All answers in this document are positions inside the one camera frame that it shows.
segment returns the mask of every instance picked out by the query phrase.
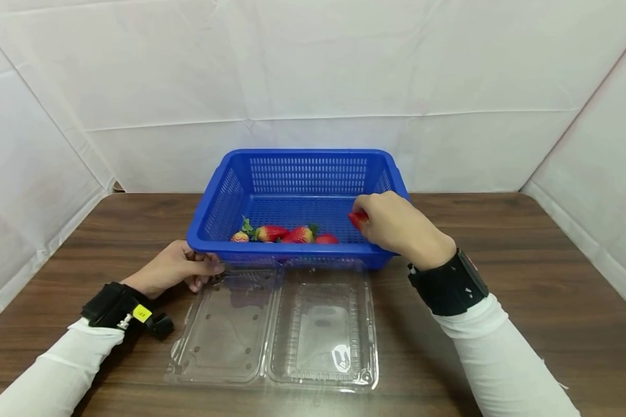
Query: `strawberry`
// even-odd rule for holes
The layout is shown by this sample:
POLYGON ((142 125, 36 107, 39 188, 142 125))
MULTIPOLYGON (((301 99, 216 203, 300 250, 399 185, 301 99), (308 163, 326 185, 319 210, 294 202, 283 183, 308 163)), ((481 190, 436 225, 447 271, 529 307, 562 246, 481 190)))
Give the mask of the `strawberry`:
POLYGON ((243 232, 234 233, 230 238, 230 242, 248 242, 248 235, 243 232))
POLYGON ((290 234, 290 230, 271 224, 259 227, 255 231, 255 237, 262 242, 275 242, 290 234))
POLYGON ((364 211, 359 211, 357 213, 348 213, 348 219, 351 220, 352 225, 355 229, 362 231, 362 225, 369 221, 369 215, 367 215, 364 211))
POLYGON ((286 237, 283 237, 282 243, 312 243, 315 240, 316 225, 311 224, 308 227, 300 226, 292 230, 286 237))
POLYGON ((339 240, 336 239, 336 237, 334 235, 332 235, 331 233, 323 233, 322 235, 316 237, 315 239, 315 243, 321 244, 321 245, 330 245, 332 243, 338 243, 339 240))

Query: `white backdrop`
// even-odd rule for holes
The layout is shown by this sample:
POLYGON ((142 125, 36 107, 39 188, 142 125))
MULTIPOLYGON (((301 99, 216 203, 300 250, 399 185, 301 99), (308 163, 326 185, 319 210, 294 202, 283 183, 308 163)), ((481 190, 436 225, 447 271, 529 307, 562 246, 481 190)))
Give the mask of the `white backdrop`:
POLYGON ((525 191, 626 299, 626 55, 525 191))
POLYGON ((0 51, 0 312, 103 194, 0 51))
POLYGON ((3 43, 129 192, 200 192, 267 146, 382 148, 412 191, 507 191, 624 50, 626 0, 0 0, 3 43))
MULTIPOLYGON (((411 192, 518 190, 624 51, 626 0, 0 0, 0 47, 1 310, 114 177, 200 192, 235 148, 382 148, 411 192)), ((626 297, 619 70, 528 190, 626 297)))

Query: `finger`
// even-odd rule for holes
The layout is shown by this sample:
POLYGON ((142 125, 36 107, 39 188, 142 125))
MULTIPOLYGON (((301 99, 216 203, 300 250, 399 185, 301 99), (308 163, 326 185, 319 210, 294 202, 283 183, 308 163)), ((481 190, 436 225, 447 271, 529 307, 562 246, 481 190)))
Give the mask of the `finger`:
POLYGON ((216 254, 206 254, 209 259, 211 259, 211 262, 214 264, 219 264, 220 263, 220 258, 218 258, 218 255, 216 254))
POLYGON ((366 214, 369 214, 369 196, 367 196, 366 194, 361 194, 361 196, 357 196, 354 203, 352 204, 353 213, 358 213, 362 210, 365 211, 366 214))
POLYGON ((189 276, 185 278, 184 281, 188 288, 190 288, 190 291, 193 291, 194 293, 197 293, 199 291, 200 286, 197 284, 196 277, 189 276))
POLYGON ((174 250, 183 252, 186 258, 189 258, 190 256, 195 254, 195 251, 192 250, 190 245, 188 245, 187 242, 182 239, 178 239, 169 243, 169 247, 173 247, 174 250))
POLYGON ((371 223, 368 221, 362 221, 359 227, 359 232, 362 234, 362 236, 364 236, 366 240, 372 242, 371 235, 373 235, 373 229, 371 228, 371 223))
POLYGON ((181 264, 181 272, 186 276, 191 275, 201 275, 201 276, 211 276, 216 275, 217 273, 221 273, 225 271, 225 265, 223 264, 215 264, 213 265, 211 262, 203 261, 203 262, 195 262, 195 261, 185 261, 181 264))

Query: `container lid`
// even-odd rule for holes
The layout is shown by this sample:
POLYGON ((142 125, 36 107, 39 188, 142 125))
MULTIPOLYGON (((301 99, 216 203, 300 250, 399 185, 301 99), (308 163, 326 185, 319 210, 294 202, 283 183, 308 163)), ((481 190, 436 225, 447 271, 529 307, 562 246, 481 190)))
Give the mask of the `container lid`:
POLYGON ((221 280, 204 285, 172 349, 165 379, 221 385, 255 379, 280 272, 277 262, 234 265, 221 280))

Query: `person's right hand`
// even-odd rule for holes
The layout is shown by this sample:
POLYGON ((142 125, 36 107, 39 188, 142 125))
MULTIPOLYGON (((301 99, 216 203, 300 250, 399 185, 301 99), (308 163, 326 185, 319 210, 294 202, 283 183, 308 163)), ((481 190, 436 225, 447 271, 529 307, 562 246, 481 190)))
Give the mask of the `person's right hand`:
POLYGON ((361 230, 367 240, 404 256, 420 270, 447 263, 457 251, 452 237, 395 192, 359 196, 352 210, 369 215, 361 230))

